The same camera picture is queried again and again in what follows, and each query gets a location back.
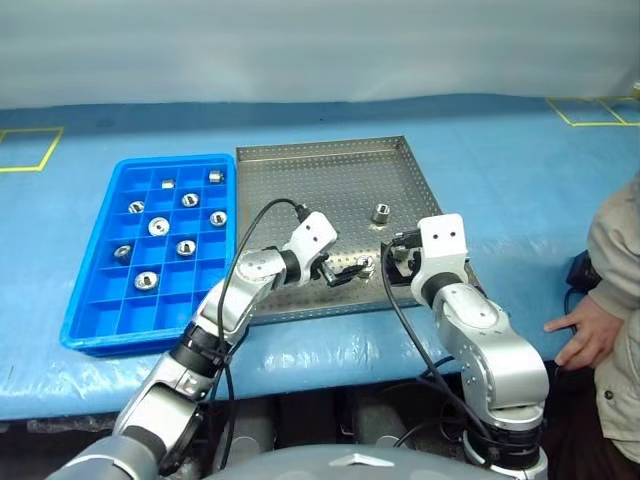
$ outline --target blue plastic tray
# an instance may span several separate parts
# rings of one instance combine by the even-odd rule
[[[209,171],[224,174],[209,183]],[[165,179],[175,187],[162,188]],[[197,193],[196,207],[182,205],[185,193]],[[144,202],[142,213],[129,204]],[[227,223],[214,227],[209,217],[222,210]],[[149,221],[169,220],[165,236],[151,236]],[[160,351],[180,336],[207,291],[231,264],[236,238],[236,173],[224,154],[123,160],[111,177],[98,219],[69,301],[60,342],[92,355]],[[176,244],[196,242],[191,257],[176,254]],[[122,245],[132,247],[128,265],[114,257]],[[153,271],[156,289],[140,291],[135,277]]]

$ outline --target black device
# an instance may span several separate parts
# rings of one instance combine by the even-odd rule
[[[600,283],[600,280],[602,280],[602,277],[593,268],[591,257],[587,250],[573,259],[567,274],[567,283],[576,291],[587,293],[595,288]]]

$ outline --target beige jacket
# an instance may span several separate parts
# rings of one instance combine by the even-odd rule
[[[589,296],[624,320],[613,352],[595,371],[606,438],[640,463],[640,174],[605,202],[591,225],[589,253],[603,280]]]

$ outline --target person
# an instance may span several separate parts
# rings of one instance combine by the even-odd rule
[[[609,198],[588,236],[602,280],[547,332],[573,326],[555,358],[542,446],[549,478],[640,479],[640,173]]]

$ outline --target table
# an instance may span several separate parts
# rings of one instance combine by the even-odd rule
[[[486,291],[545,359],[570,335],[542,330],[561,315],[570,260],[585,248],[600,203],[631,179],[640,158],[636,127],[572,127],[544,99],[490,95],[0,111],[0,129],[38,127],[64,130],[9,132],[0,143],[0,420],[117,411],[157,358],[96,359],[58,343],[107,182],[123,158],[405,135],[442,209],[464,216]],[[41,171],[6,168],[39,165],[48,150]],[[445,355],[431,312],[415,307],[408,316],[434,359]],[[422,370],[389,310],[255,327],[233,363],[241,397]]]

